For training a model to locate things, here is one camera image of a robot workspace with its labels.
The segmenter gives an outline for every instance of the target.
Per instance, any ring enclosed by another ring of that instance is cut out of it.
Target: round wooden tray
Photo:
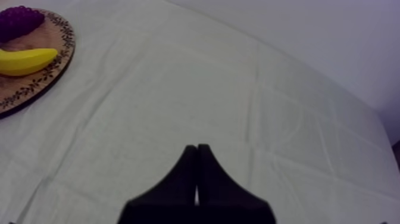
[[[26,36],[0,46],[6,51],[55,48],[58,55],[41,71],[27,76],[9,77],[0,74],[0,119],[18,112],[42,96],[60,79],[75,49],[75,35],[69,22],[60,15],[39,10],[45,21]]]

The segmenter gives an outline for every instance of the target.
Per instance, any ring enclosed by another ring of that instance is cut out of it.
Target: grapes
[[[45,16],[25,6],[12,7],[0,12],[0,43],[27,35],[38,28]]]

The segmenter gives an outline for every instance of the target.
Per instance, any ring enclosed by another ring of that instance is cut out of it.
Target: white tablecloth
[[[73,25],[60,81],[0,120],[0,223],[115,223],[208,143],[279,223],[399,223],[376,115],[274,48],[162,0],[0,0]]]

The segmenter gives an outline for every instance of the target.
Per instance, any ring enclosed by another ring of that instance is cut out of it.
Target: white wall
[[[270,43],[322,72],[400,139],[400,4],[395,0],[170,0]]]

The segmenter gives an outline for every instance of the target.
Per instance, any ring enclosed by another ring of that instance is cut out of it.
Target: bunch of grapes
[[[0,43],[27,35],[38,28],[45,16],[25,6],[12,7],[0,12]]]

